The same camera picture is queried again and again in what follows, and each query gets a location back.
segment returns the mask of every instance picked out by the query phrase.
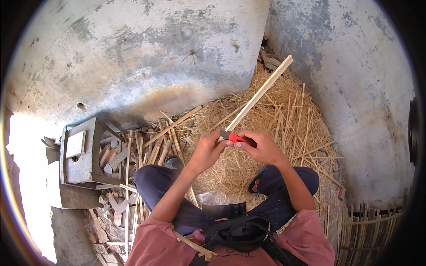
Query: dry straw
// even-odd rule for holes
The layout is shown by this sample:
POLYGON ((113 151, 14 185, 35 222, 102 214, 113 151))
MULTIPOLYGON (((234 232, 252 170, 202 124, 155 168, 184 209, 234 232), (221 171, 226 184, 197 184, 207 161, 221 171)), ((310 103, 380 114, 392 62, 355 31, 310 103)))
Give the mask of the dry straw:
MULTIPOLYGON (((182 147, 183 157, 187 163, 194 152, 202 132, 209 130, 235 110, 224 103, 237 103, 239 106, 248 102, 269 78, 270 72, 257 63, 251 86, 247 91, 231 94, 215 101, 214 106, 205 106, 196 115, 184 121, 176 128, 182 147)), ((231 115, 219 126, 225 129, 234 117, 231 115)), ((320 190, 316 198, 323 205, 335 201, 336 193, 326 187, 334 186, 324 174, 333 176, 336 154, 331 145, 307 154, 310 151, 331 142, 330 133, 322 119, 317 106, 313 103, 307 88, 289 70, 281 75, 258 103, 237 125, 234 132, 241 129, 265 129, 280 149, 288 156, 293 166, 306 166, 317 170, 320 177, 320 190)), ((261 163, 252 160, 247 153, 237 148, 227 148, 216 164, 198 176, 193 184, 195 194, 216 192, 226 203, 247 201, 252 209, 265 200, 261 194, 250 194, 248 184, 256 175, 261 163)))

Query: black bag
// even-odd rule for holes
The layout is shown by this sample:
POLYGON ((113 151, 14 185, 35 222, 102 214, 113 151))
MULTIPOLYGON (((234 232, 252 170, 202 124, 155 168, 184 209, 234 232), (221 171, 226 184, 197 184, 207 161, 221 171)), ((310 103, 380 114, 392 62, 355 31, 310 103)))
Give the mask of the black bag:
MULTIPOLYGON (((204 228, 204 248, 213 250, 216 244, 227 246, 239 252, 250 252, 262 247, 268 255, 283 266, 306 266, 289 251, 282 249, 273 237, 271 224, 265 217, 253 216, 231 220, 214 221, 204 228)), ((190 266, 207 265, 195 255, 190 266)))

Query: red utility knife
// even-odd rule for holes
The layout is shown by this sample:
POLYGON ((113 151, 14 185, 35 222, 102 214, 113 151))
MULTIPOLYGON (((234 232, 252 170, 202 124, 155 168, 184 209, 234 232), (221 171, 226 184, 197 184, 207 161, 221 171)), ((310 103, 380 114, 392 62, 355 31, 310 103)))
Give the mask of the red utility knife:
POLYGON ((256 147, 257 147, 257 143, 256 143, 254 140, 252 140, 252 139, 250 139, 250 138, 248 138, 248 137, 240 137, 240 136, 238 136, 238 135, 235 135, 235 134, 234 134, 234 133, 232 133, 232 132, 227 132, 227 131, 222 130, 222 129, 219 129, 219 130, 220 130, 220 135, 221 135, 224 139, 226 139, 226 140, 230 140, 230 141, 232 141, 232 142, 234 142, 234 143, 237 143, 237 142, 239 142, 239 141, 242 141, 242 142, 245 142, 245 143, 247 143, 248 145, 252 146, 253 148, 256 148, 256 147))

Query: left hand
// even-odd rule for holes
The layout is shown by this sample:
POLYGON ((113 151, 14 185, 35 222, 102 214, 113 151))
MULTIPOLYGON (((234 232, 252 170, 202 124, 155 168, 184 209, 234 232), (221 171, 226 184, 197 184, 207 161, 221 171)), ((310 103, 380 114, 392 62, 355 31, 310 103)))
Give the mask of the left hand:
POLYGON ((193 173, 198 176, 215 164, 226 147, 234 146, 232 141, 224 140, 215 148, 214 146, 219 137, 219 129, 209 135, 201 136, 194 154, 192 154, 186 168, 191 169, 193 173))

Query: leg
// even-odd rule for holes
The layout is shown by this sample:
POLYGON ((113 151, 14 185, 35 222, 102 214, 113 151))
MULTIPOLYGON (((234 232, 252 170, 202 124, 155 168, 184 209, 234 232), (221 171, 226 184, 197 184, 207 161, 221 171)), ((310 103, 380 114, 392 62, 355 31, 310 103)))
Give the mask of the leg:
MULTIPOLYGON (((179 171, 162 166, 147 165, 135 174, 135 186, 147 208, 152 211, 176 180, 179 171)), ((211 220, 202 210, 183 199, 173 220, 175 231, 182 235, 194 232, 211 220)))
MULTIPOLYGON (((318 174, 307 167, 294 167, 294 170, 305 183, 309 192, 312 195, 315 194, 320 184, 318 174)), ((296 214, 291 205, 284 179, 274 166, 267 166, 256 178, 259 180, 256 191, 267 195, 268 198, 251 210, 248 215, 267 217, 271 222, 272 229, 278 230, 296 214)))

